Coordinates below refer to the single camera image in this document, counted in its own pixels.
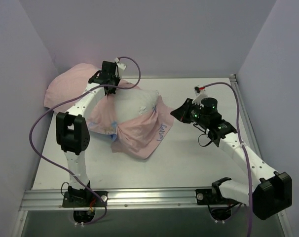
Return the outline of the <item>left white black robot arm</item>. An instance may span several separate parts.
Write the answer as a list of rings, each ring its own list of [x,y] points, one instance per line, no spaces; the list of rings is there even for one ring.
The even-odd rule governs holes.
[[[86,173],[85,150],[90,142],[90,134],[85,117],[90,116],[97,103],[106,95],[114,94],[115,88],[98,87],[99,85],[118,86],[121,75],[126,69],[118,59],[115,62],[103,61],[101,70],[97,71],[87,83],[82,97],[66,112],[56,115],[56,138],[67,160],[70,181],[69,199],[80,207],[91,202],[92,194],[87,189],[90,181]]]

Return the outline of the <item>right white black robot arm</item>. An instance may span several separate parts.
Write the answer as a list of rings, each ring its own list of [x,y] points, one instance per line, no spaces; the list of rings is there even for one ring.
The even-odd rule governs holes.
[[[222,118],[215,98],[207,97],[200,103],[186,101],[170,114],[176,120],[203,128],[207,137],[225,152],[248,176],[242,184],[224,177],[212,183],[211,199],[221,204],[227,199],[245,204],[261,220],[292,205],[292,179],[286,172],[278,172],[265,163],[247,144],[237,129]]]

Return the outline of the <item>pink blue pillowcase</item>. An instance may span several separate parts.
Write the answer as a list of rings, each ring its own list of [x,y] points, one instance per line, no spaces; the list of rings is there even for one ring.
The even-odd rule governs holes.
[[[44,96],[44,106],[53,106],[78,97],[86,88],[88,80],[98,68],[91,64],[78,64],[56,77],[48,86]],[[140,89],[132,83],[121,80],[119,90]],[[104,96],[86,117],[90,131],[112,138],[111,149],[114,153],[126,153],[135,158],[147,159],[159,146],[173,125],[170,115],[172,108],[166,106],[159,94],[156,106],[149,112],[126,122],[117,123],[114,110],[114,96]]]

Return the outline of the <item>white pillow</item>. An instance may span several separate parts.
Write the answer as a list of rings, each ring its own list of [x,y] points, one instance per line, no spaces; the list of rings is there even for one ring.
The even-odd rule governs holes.
[[[126,122],[151,111],[158,97],[159,93],[155,90],[119,90],[114,96],[116,122]]]

